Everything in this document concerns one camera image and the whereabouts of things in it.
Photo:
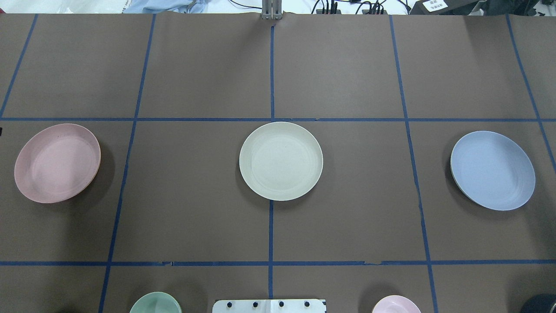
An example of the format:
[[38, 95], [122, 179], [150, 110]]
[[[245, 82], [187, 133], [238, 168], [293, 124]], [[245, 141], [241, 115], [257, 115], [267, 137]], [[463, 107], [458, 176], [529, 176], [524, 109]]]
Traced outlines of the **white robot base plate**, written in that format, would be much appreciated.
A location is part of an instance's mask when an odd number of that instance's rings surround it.
[[320, 299], [260, 299], [218, 300], [213, 313], [326, 313], [325, 300]]

